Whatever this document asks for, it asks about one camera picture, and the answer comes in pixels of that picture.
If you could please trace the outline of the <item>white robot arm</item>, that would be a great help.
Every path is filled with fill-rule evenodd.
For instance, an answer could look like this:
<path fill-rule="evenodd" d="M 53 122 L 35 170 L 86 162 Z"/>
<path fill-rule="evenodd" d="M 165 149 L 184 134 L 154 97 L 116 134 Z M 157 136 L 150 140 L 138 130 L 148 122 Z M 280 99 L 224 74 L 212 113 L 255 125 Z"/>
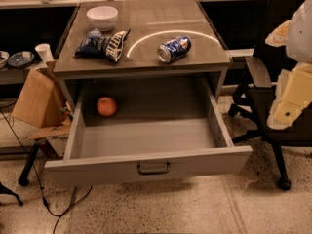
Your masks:
<path fill-rule="evenodd" d="M 285 46 L 287 56 L 297 62 L 291 71 L 281 71 L 267 119 L 271 129 L 283 130 L 312 102 L 312 0 L 305 0 L 290 20 L 269 34 L 265 43 Z"/>

